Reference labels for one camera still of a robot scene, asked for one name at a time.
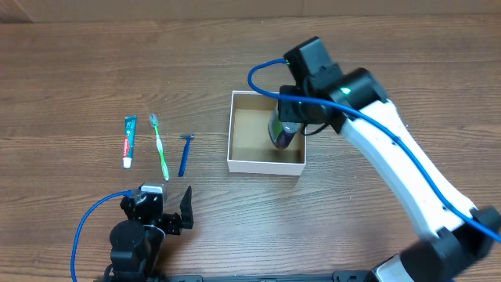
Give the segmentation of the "clear bottle with dark liquid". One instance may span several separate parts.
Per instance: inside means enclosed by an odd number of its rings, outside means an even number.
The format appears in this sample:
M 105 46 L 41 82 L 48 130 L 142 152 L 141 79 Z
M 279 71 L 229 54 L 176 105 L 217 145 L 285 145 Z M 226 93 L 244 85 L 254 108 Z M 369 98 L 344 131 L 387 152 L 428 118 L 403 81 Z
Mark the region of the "clear bottle with dark liquid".
M 281 121 L 277 108 L 272 111 L 268 123 L 268 131 L 275 148 L 279 150 L 286 149 L 300 129 L 300 123 Z

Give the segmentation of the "white cardboard box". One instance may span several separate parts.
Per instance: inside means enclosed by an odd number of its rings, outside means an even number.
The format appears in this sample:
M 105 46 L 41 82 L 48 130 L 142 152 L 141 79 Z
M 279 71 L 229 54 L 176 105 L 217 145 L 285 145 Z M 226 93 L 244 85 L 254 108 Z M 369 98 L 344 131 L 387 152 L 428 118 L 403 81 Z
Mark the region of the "white cardboard box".
M 231 173 L 299 176 L 306 166 L 306 138 L 295 135 L 277 149 L 268 124 L 276 101 L 252 91 L 232 92 L 227 165 Z

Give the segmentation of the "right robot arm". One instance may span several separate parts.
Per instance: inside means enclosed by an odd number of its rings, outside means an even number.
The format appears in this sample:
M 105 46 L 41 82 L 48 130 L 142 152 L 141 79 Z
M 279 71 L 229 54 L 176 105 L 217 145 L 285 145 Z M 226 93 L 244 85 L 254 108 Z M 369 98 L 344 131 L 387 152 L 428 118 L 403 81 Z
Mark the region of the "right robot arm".
M 373 269 L 372 280 L 451 281 L 500 241 L 500 213 L 478 208 L 440 173 L 368 70 L 287 66 L 296 84 L 280 91 L 284 120 L 332 126 L 377 170 L 419 237 Z

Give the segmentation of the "blue disposable razor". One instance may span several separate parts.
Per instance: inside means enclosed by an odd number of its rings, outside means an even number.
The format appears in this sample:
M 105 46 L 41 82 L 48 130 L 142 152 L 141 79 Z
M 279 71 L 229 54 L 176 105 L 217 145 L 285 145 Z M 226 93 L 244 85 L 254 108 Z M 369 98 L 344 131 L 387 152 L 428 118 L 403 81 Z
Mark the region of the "blue disposable razor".
M 189 157 L 189 149 L 190 149 L 191 142 L 194 139 L 194 135 L 193 134 L 180 135 L 180 138 L 184 139 L 186 141 L 186 144 L 185 144 L 183 152 L 182 152 L 182 158 L 181 158 L 179 170 L 178 170 L 178 176 L 183 177 L 185 174 L 185 171 L 186 171 L 187 160 Z

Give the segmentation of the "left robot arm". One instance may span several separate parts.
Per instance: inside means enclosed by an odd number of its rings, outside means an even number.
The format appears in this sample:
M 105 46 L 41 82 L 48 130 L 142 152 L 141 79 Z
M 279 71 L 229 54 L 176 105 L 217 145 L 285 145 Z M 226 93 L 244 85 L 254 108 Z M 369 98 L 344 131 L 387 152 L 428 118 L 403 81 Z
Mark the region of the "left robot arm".
M 127 219 L 110 232 L 111 264 L 105 281 L 167 281 L 155 268 L 162 244 L 168 235 L 178 236 L 194 224 L 192 188 L 188 187 L 179 205 L 180 212 L 164 212 L 165 185 L 143 183 L 120 203 Z

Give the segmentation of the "Colgate toothpaste tube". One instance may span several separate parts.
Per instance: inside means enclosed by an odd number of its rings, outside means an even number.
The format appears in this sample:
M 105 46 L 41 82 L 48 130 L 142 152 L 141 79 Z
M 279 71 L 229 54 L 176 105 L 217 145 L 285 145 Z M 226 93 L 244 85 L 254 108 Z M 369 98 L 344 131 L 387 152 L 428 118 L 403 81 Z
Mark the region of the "Colgate toothpaste tube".
M 125 169 L 130 169 L 132 167 L 136 122 L 136 115 L 127 116 L 125 118 L 124 149 L 122 158 L 123 168 Z

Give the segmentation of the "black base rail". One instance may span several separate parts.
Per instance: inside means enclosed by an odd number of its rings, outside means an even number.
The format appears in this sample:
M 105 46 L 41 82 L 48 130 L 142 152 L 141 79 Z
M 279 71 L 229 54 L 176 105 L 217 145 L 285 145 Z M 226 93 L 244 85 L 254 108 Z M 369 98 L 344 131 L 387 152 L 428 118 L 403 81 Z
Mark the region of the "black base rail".
M 338 270 L 331 274 L 294 274 L 268 276 L 202 277 L 201 275 L 146 278 L 146 282 L 370 282 L 376 281 L 369 270 Z

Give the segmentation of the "green white toothbrush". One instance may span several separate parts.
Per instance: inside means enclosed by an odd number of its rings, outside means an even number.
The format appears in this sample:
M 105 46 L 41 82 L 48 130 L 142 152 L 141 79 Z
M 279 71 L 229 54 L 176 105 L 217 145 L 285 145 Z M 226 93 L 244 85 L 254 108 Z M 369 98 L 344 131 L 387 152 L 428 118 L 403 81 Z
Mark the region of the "green white toothbrush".
M 170 175 L 169 175 L 169 171 L 168 171 L 168 164 L 165 161 L 165 157 L 164 157 L 164 147 L 163 147 L 163 143 L 162 143 L 160 133 L 159 133 L 159 121 L 158 121 L 157 115 L 155 115 L 154 113 L 150 114 L 150 125 L 155 131 L 156 146 L 157 146 L 157 152 L 158 152 L 159 157 L 160 157 L 162 174 L 163 174 L 164 180 L 166 182 L 168 182 L 170 179 Z

